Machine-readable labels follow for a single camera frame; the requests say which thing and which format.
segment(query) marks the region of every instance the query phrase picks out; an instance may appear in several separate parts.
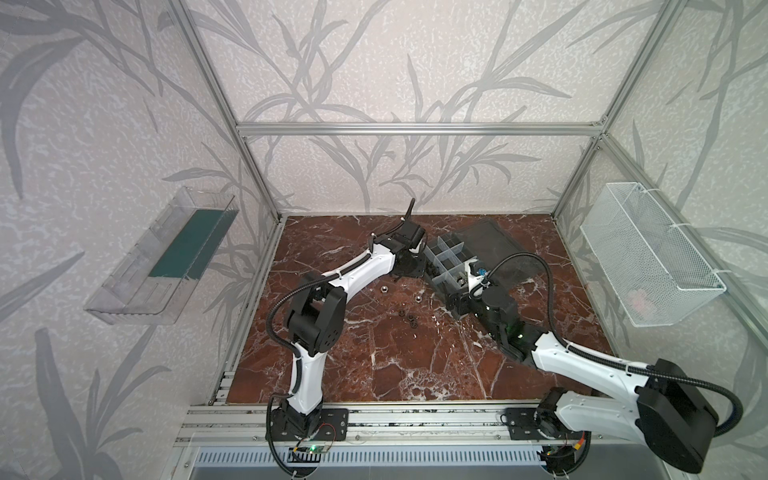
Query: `clear plastic shelf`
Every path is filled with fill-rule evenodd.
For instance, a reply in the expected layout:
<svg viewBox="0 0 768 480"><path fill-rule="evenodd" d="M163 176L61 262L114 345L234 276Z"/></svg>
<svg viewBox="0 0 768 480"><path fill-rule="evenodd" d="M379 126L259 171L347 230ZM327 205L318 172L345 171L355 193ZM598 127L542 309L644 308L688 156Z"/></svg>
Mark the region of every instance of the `clear plastic shelf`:
<svg viewBox="0 0 768 480"><path fill-rule="evenodd" d="M109 324L175 323L238 211L232 194L182 187L85 310Z"/></svg>

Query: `green mat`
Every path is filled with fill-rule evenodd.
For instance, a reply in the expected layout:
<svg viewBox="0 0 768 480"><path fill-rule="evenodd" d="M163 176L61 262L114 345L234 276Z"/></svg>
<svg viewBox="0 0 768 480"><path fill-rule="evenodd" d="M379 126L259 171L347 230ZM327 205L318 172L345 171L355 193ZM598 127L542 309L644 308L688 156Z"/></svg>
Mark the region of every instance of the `green mat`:
<svg viewBox="0 0 768 480"><path fill-rule="evenodd" d="M237 210L195 211L149 276L199 280L236 216Z"/></svg>

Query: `white robotic arm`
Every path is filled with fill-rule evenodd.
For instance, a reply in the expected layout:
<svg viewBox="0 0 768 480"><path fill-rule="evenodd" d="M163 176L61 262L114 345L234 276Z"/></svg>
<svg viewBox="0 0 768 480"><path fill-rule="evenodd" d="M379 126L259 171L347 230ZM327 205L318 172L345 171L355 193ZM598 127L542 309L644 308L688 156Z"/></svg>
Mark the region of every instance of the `white robotic arm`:
<svg viewBox="0 0 768 480"><path fill-rule="evenodd" d="M323 369L328 350L338 341L344 326L346 302L376 278L392 273L420 277L424 273L425 232L410 220L379 236L358 257L322 276L308 274L303 285L281 299L267 318L267 332L293 351L291 393L283 396L275 410L275 423L292 438L310 437L319 427L323 405ZM550 331L522 322L517 303L507 290L492 282L493 273L517 256L538 259L548 275ZM532 253L517 253L503 260L490 273L478 265L465 264L468 302L499 349L510 358L546 372L577 380L606 396L583 396L554 388L537 409L539 429L552 436L561 433L599 431L647 445L676 468L699 472L714 435L738 423L739 399L719 386L688 379L671 362L655 366L629 362L579 346L560 337L552 308L553 284L546 262ZM278 337L271 321L277 308L293 297L286 317L290 343ZM315 307L318 301L323 305ZM733 403L731 417L717 426L718 417L696 387L712 389Z"/></svg>

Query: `white wire mesh basket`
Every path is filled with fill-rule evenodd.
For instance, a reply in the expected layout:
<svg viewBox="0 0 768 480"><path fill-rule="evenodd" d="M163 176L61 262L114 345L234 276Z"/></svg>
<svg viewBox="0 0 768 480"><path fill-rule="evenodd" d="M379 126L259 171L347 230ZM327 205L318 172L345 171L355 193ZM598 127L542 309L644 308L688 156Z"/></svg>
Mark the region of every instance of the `white wire mesh basket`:
<svg viewBox="0 0 768 480"><path fill-rule="evenodd" d="M606 184L581 232L635 326L674 325L726 289L642 184Z"/></svg>

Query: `leaf patterned wallpaper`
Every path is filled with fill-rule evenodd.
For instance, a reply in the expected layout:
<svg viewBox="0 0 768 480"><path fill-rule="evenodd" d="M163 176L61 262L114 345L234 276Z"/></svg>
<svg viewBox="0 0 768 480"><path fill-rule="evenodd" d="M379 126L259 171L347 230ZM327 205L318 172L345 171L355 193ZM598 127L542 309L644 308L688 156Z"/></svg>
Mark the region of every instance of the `leaf patterned wallpaper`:
<svg viewBox="0 0 768 480"><path fill-rule="evenodd" d="M596 121L662 3L187 1L240 122ZM519 213L551 210L587 140L250 142L286 212Z"/></svg>
<svg viewBox="0 0 768 480"><path fill-rule="evenodd" d="M662 192L768 301L768 2L690 0L612 127ZM718 382L746 415L713 440L701 478L757 480L768 470L768 356L722 299L674 326L628 321L579 227L606 182L627 181L599 154L558 226L622 356L670 359ZM709 397L722 415L727 405Z"/></svg>
<svg viewBox="0 0 768 480"><path fill-rule="evenodd" d="M0 478L156 478L273 228L164 6L0 1ZM240 213L179 320L86 313L181 185Z"/></svg>
<svg viewBox="0 0 768 480"><path fill-rule="evenodd" d="M768 2L705 5L684 9L613 135L768 310Z"/></svg>
<svg viewBox="0 0 768 480"><path fill-rule="evenodd" d="M279 208L298 214L402 212L412 197L426 214L549 213L587 142L492 135L262 137L250 148L278 192ZM454 161L446 161L454 152ZM280 161L285 158L291 161Z"/></svg>

